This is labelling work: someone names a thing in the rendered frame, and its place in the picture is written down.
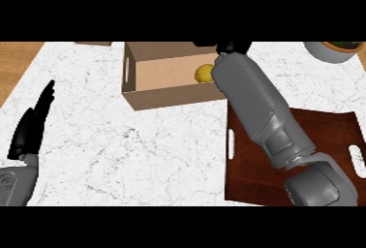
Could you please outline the dark wooden tray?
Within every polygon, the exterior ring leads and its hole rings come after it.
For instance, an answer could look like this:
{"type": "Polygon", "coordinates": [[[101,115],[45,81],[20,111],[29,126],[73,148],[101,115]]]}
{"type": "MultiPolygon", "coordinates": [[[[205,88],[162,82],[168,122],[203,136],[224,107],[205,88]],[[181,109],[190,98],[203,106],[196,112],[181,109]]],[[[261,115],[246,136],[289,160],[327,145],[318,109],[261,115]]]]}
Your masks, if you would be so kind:
{"type": "MultiPolygon", "coordinates": [[[[366,178],[355,173],[348,148],[355,145],[366,165],[366,141],[354,112],[329,113],[292,108],[296,122],[315,144],[315,150],[336,160],[357,190],[357,205],[366,206],[366,178]]],[[[284,190],[284,180],[305,167],[289,171],[274,169],[259,146],[250,141],[231,106],[227,106],[227,130],[233,137],[225,141],[224,200],[258,205],[292,205],[284,190]]]]}

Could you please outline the yellow lemon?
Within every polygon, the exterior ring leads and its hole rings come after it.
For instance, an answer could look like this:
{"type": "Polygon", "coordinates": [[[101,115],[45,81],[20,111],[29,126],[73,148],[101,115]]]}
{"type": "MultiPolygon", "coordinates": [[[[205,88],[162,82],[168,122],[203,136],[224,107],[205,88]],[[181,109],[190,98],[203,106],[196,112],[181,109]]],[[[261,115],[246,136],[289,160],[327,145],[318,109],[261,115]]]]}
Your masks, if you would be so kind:
{"type": "Polygon", "coordinates": [[[194,80],[197,83],[206,83],[212,82],[212,71],[214,65],[212,64],[203,64],[194,71],[194,80]]]}

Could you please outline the grey plant pot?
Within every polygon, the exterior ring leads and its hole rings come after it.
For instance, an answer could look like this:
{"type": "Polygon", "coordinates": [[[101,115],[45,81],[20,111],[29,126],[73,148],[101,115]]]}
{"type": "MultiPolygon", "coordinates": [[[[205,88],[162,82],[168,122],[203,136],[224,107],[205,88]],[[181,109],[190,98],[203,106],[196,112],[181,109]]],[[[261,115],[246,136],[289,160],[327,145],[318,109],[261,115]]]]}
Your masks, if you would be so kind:
{"type": "Polygon", "coordinates": [[[349,48],[342,47],[343,42],[304,42],[304,47],[311,56],[321,62],[340,64],[364,47],[363,42],[348,42],[349,48]]]}

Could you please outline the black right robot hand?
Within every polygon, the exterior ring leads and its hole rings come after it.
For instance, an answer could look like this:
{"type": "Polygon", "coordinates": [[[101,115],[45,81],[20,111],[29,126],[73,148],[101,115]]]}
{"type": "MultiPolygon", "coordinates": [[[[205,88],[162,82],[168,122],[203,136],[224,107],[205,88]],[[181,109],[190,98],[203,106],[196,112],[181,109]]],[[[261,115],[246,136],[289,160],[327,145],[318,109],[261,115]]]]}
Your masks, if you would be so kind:
{"type": "Polygon", "coordinates": [[[237,52],[240,54],[246,54],[247,50],[250,48],[252,43],[250,42],[194,42],[196,47],[215,47],[215,52],[218,54],[225,53],[230,54],[233,52],[237,52]]]}

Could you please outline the brown cardboard box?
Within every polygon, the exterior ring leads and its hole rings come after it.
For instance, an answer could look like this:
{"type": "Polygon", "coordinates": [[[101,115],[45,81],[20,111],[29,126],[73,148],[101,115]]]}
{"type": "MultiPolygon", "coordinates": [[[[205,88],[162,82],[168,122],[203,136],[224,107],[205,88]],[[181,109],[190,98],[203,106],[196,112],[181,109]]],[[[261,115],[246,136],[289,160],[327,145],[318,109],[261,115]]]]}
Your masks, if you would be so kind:
{"type": "Polygon", "coordinates": [[[211,46],[191,42],[125,42],[121,95],[134,110],[222,100],[212,82],[197,83],[194,72],[216,57],[211,46]]]}

